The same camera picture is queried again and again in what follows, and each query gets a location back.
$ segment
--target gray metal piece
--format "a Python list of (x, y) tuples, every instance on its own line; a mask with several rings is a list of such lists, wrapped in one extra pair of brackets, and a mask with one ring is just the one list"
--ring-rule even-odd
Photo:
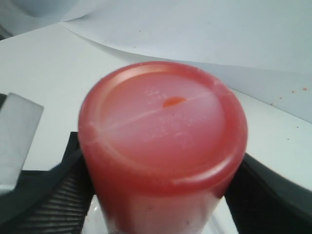
[(13, 93), (0, 108), (0, 195), (15, 188), (42, 112), (42, 106)]

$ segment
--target red cylinder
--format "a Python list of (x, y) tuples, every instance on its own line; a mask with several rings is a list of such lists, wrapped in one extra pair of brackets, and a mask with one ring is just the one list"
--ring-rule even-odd
[(154, 61), (101, 79), (78, 137), (111, 233), (200, 234), (243, 159), (247, 123), (220, 80)]

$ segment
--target ribbed black rubber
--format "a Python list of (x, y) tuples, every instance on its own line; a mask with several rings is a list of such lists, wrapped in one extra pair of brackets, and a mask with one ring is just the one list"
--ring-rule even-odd
[(47, 172), (23, 172), (16, 189), (0, 197), (1, 234), (80, 234), (94, 189), (71, 133), (62, 163)]

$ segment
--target white table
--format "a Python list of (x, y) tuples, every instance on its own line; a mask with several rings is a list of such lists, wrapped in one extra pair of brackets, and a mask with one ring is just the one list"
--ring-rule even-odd
[[(77, 130), (80, 105), (103, 76), (131, 63), (160, 60), (117, 51), (85, 40), (60, 24), (0, 42), (0, 93), (14, 92), (42, 106), (25, 170), (49, 170)], [(247, 152), (276, 172), (312, 190), (312, 124), (235, 92), (249, 124)], [(224, 200), (215, 217), (237, 233)]]

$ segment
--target red speck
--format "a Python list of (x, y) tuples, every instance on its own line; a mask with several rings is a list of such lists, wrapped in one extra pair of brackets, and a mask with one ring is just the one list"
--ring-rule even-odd
[(162, 104), (162, 107), (168, 107), (168, 106), (173, 106), (173, 105), (177, 105), (180, 102), (185, 101), (186, 99), (183, 97), (170, 97), (167, 100), (165, 100), (165, 102)]

